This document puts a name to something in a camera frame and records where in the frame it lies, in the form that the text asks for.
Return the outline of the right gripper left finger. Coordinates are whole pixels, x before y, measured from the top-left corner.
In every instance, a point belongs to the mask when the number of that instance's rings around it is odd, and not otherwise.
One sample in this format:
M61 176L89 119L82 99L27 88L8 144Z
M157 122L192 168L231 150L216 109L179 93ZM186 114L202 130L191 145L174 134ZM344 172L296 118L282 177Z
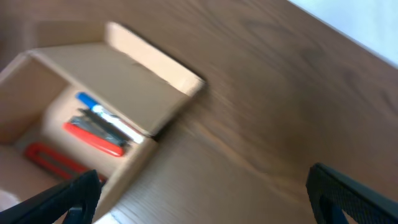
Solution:
M97 171L89 170L2 211L1 223L55 223L66 215L64 223L91 224L100 195Z

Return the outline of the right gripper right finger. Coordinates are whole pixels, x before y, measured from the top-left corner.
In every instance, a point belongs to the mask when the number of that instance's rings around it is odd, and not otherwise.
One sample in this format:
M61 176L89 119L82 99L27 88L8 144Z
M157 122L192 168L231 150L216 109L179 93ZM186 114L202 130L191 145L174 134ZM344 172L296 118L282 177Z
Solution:
M307 193L317 223L397 223L397 202L322 163L311 166Z

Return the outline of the red utility knife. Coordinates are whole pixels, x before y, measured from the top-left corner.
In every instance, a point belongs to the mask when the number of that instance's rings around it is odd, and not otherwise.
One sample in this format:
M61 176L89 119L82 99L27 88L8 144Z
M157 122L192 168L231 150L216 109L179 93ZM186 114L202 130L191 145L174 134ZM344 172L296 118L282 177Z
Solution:
M71 179L78 174L89 171L89 168L40 142L28 145L24 155L37 165L63 179Z

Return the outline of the red stapler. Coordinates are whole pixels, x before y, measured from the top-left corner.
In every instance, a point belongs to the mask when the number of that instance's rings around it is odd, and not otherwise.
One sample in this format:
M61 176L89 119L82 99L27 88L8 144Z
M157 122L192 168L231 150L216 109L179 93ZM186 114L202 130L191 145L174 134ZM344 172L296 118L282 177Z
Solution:
M79 108L80 116L72 116L63 129L79 140L114 157L121 157L130 139L89 109Z

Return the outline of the blue whiteboard marker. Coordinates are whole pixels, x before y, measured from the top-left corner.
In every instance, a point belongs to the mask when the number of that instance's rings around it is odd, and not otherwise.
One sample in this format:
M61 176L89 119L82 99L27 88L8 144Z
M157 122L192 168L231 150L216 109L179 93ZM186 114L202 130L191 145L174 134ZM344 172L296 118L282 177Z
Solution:
M94 114L103 118L105 121L110 123L116 129L125 134L129 139L133 140L135 143L141 144L144 141L144 136L136 131L129 124L125 123L121 118L109 112L91 96L87 95L85 92L78 92L75 98L84 103Z

